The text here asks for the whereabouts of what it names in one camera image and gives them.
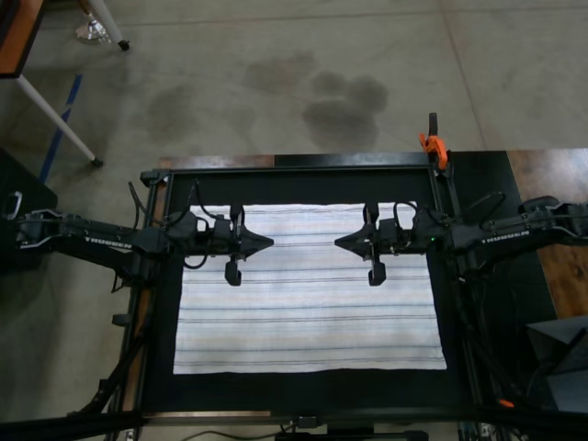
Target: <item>wet stain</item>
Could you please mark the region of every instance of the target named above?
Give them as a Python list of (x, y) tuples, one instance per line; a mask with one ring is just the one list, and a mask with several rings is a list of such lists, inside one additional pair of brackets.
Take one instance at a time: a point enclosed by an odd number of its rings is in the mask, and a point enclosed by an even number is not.
[(344, 99), (311, 103), (302, 119), (312, 141), (327, 151), (366, 150), (378, 138), (373, 114)]
[(312, 141), (328, 152), (361, 152), (376, 145), (376, 114), (388, 105), (388, 89), (368, 75), (351, 81), (339, 73), (321, 72), (311, 80), (317, 95), (330, 99), (310, 103), (302, 112)]
[(151, 99), (145, 110), (145, 129), (154, 140), (178, 141), (198, 131), (198, 118), (191, 108), (193, 95), (191, 85), (177, 85)]
[(317, 62), (310, 52), (254, 62), (245, 70), (243, 85), (263, 92), (287, 93), (294, 90), (316, 66)]
[(388, 105), (388, 89), (369, 75), (351, 81), (346, 96), (366, 112), (379, 113)]
[(230, 107), (222, 113), (232, 131), (239, 136), (250, 150), (256, 151), (251, 131), (257, 116), (255, 110), (249, 106)]
[(347, 80), (340, 73), (321, 72), (312, 78), (312, 91), (316, 95), (341, 96), (347, 90)]

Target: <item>white table leg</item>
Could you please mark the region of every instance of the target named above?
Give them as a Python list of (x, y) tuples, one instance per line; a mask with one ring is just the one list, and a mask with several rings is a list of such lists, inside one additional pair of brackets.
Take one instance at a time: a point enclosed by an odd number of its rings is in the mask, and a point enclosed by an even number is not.
[(85, 156), (90, 160), (93, 166), (100, 167), (102, 166), (102, 161), (94, 156), (92, 151), (87, 148), (87, 146), (80, 140), (74, 131), (68, 126), (63, 119), (57, 114), (55, 110), (49, 105), (45, 98), (41, 96), (37, 89), (35, 89), (31, 83), (27, 81), (24, 75), (20, 75), (17, 78), (17, 83), (20, 88), (28, 95), (30, 99), (32, 99), (37, 106), (47, 115), (59, 129), (67, 136), (75, 146), (82, 151)]
[(117, 24), (114, 22), (114, 19), (110, 15), (110, 11), (105, 5), (104, 0), (88, 0), (88, 2), (90, 3), (92, 9), (94, 9), (100, 17), (100, 21), (107, 29), (110, 39), (117, 43), (121, 49), (128, 51), (130, 48), (129, 42), (122, 38), (122, 34), (120, 33)]

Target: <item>black cable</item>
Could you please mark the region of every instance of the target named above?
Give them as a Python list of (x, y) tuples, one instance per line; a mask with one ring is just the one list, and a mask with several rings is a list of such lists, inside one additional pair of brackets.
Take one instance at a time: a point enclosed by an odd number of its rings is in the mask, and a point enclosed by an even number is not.
[(137, 231), (137, 226), (139, 225), (139, 206), (137, 205), (135, 199), (133, 199), (133, 202), (135, 203), (135, 221), (132, 223), (132, 228), (127, 232), (121, 233), (120, 236), (128, 236), (129, 234), (133, 234)]
[[(291, 429), (293, 427), (294, 427), (294, 424), (286, 427), (285, 431), (288, 431), (289, 429)], [(194, 439), (194, 438), (196, 438), (198, 436), (203, 436), (203, 435), (224, 436), (225, 438), (236, 439), (237, 441), (257, 441), (259, 439), (266, 439), (266, 438), (271, 438), (272, 436), (277, 436), (280, 433), (281, 432), (276, 432), (276, 433), (273, 433), (273, 434), (260, 435), (260, 436), (236, 436), (236, 435), (225, 434), (223, 432), (217, 432), (216, 430), (206, 430), (204, 432), (199, 432), (197, 434), (193, 434), (193, 435), (187, 436), (186, 438), (182, 438), (181, 441), (189, 441), (190, 439)]]
[(531, 390), (533, 390), (533, 386), (535, 386), (535, 380), (537, 379), (539, 373), (541, 373), (541, 369), (543, 367), (541, 365), (537, 366), (537, 369), (533, 371), (531, 374), (531, 378), (529, 379), (529, 383), (526, 386), (525, 396), (528, 398), (531, 395)]
[(216, 219), (216, 220), (224, 219), (220, 214), (212, 214), (204, 207), (204, 204), (202, 203), (202, 196), (200, 195), (200, 183), (197, 179), (195, 179), (194, 184), (196, 186), (196, 198), (198, 199), (198, 204), (199, 204), (202, 212), (204, 214), (206, 214), (209, 218), (212, 218), (212, 219)]
[(394, 205), (392, 206), (392, 212), (394, 213), (394, 219), (396, 220), (396, 226), (397, 227), (401, 227), (400, 224), (400, 220), (398, 218), (398, 206), (399, 205), (408, 205), (410, 208), (414, 209), (415, 214), (418, 212), (418, 208), (416, 208), (416, 205), (414, 205), (412, 202), (394, 202)]
[(202, 257), (202, 260), (200, 261), (200, 263), (198, 265), (190, 265), (187, 264), (186, 261), (184, 261), (184, 268), (188, 268), (188, 269), (200, 269), (201, 267), (204, 266), (204, 264), (206, 264), (206, 261), (209, 260), (209, 252), (207, 251), (204, 256)]
[(502, 192), (502, 191), (494, 191), (492, 193), (487, 194), (486, 196), (479, 198), (478, 200), (476, 200), (475, 202), (473, 202), (472, 204), (468, 205), (463, 211), (461, 211), (460, 214), (458, 214), (455, 218), (453, 218), (451, 221), (457, 221), (461, 218), (463, 218), (463, 216), (468, 213), (469, 211), (472, 211), (473, 209), (475, 209), (476, 207), (478, 207), (480, 204), (482, 204), (483, 202), (486, 202), (488, 199), (490, 198), (495, 198), (497, 196), (501, 197), (501, 200), (498, 201), (496, 203), (496, 205), (494, 205), (490, 211), (488, 211), (482, 218), (482, 220), (480, 221), (480, 224), (485, 221), (486, 219), (488, 219), (495, 211), (496, 209), (498, 209), (498, 207), (500, 207), (502, 205), (502, 203), (504, 202), (504, 200), (506, 199), (506, 195)]
[(131, 181), (129, 181), (129, 190), (130, 190), (130, 195), (132, 196), (132, 200), (135, 202), (137, 207), (139, 207), (139, 209), (142, 211), (143, 215), (145, 216), (145, 219), (147, 221), (155, 223), (157, 225), (165, 226), (164, 221), (157, 220), (156, 218), (154, 218), (152, 215), (150, 215), (147, 212), (147, 209), (145, 208), (145, 206), (142, 204), (141, 200), (139, 199), (139, 196), (137, 195), (137, 191), (135, 190), (135, 186), (132, 184)]

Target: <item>metal bracket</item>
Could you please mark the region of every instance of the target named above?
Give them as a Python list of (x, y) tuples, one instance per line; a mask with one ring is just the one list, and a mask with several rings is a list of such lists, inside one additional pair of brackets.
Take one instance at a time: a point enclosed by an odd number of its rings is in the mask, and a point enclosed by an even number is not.
[(144, 186), (149, 188), (150, 186), (157, 185), (166, 179), (169, 176), (169, 172), (169, 169), (166, 168), (156, 168), (149, 172), (142, 172), (141, 182), (143, 182)]
[(130, 323), (130, 314), (115, 314), (112, 316), (112, 324), (115, 326), (125, 327)]
[(319, 425), (316, 416), (299, 416), (296, 420), (296, 427), (299, 429), (316, 429)]

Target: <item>concrete floor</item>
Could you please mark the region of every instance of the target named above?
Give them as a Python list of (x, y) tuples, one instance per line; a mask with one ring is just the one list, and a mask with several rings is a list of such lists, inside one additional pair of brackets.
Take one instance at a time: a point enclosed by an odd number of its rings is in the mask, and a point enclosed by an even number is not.
[[(64, 211), (130, 223), (126, 183), (163, 156), (419, 151), (431, 111), (456, 151), (586, 146), (588, 0), (108, 3), (131, 51), (77, 42), (79, 11), (50, 10), (25, 70), (60, 111), (84, 76), (70, 125), (106, 164), (62, 141)], [(0, 97), (0, 142), (37, 174), (55, 128), (11, 82)], [(5, 421), (80, 408), (119, 355), (128, 293), (109, 271), (53, 255), (31, 279), (0, 281)]]

